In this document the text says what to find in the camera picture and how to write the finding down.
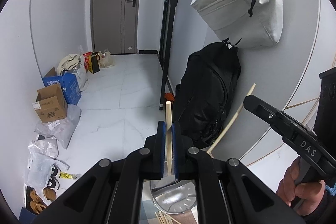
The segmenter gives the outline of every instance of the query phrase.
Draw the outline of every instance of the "black metal door frame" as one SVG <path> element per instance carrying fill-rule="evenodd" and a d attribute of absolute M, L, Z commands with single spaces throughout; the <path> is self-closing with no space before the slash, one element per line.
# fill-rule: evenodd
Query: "black metal door frame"
<path fill-rule="evenodd" d="M 160 109 L 163 109 L 165 102 L 165 88 L 168 79 L 168 69 L 169 69 L 169 59 L 170 59 L 170 47 L 173 35 L 173 26 L 176 6 L 179 0 L 165 0 L 163 18 L 162 18 L 162 28 L 161 28 L 161 39 L 160 39 L 160 51 L 159 51 L 159 61 L 162 67 L 162 84 L 160 93 Z"/>

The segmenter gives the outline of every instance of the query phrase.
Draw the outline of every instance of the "hand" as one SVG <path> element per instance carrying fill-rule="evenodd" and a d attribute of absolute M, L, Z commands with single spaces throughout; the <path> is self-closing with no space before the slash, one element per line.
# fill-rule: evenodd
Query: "hand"
<path fill-rule="evenodd" d="M 295 196 L 305 199 L 302 205 L 297 209 L 297 213 L 301 216 L 311 214 L 317 206 L 319 206 L 323 195 L 325 183 L 321 182 L 301 183 L 295 186 L 294 181 L 300 173 L 299 167 L 300 157 L 293 161 L 292 165 L 287 168 L 284 178 L 280 181 L 276 194 L 285 203 L 290 206 Z"/>

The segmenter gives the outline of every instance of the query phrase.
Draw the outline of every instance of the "door handle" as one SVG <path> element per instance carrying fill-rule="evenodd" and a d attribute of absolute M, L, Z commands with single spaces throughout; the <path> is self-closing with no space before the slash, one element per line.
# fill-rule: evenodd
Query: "door handle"
<path fill-rule="evenodd" d="M 127 0 L 127 1 L 132 1 L 132 7 L 135 7 L 137 5 L 137 0 Z"/>

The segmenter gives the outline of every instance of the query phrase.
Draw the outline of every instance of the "door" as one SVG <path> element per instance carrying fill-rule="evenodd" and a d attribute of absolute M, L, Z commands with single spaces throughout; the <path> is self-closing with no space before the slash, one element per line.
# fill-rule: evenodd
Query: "door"
<path fill-rule="evenodd" d="M 171 39 L 173 35 L 173 26 L 175 18 L 175 10 L 178 0 L 165 0 L 164 10 L 163 10 L 163 20 L 161 28 L 161 41 L 160 41 L 160 52 L 159 61 L 162 67 L 162 85 L 161 85 L 161 95 L 160 95 L 160 109 L 163 109 L 164 105 L 164 95 L 167 83 L 167 74 L 169 69 L 169 59 L 170 59 L 170 46 Z"/>
<path fill-rule="evenodd" d="M 136 53 L 138 0 L 92 0 L 91 8 L 93 50 Z"/>

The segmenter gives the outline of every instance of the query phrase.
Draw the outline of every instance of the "orange object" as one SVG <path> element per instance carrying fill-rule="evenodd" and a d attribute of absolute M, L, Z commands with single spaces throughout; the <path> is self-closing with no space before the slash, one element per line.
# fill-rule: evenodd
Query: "orange object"
<path fill-rule="evenodd" d="M 166 99 L 167 101 L 171 101 L 172 103 L 175 101 L 175 97 L 174 97 L 174 95 L 171 94 L 171 93 L 165 93 L 165 99 Z"/>
<path fill-rule="evenodd" d="M 83 56 L 84 56 L 84 68 L 87 72 L 88 70 L 88 64 L 89 64 L 89 56 L 92 54 L 92 52 L 87 52 L 87 53 L 84 53 Z"/>

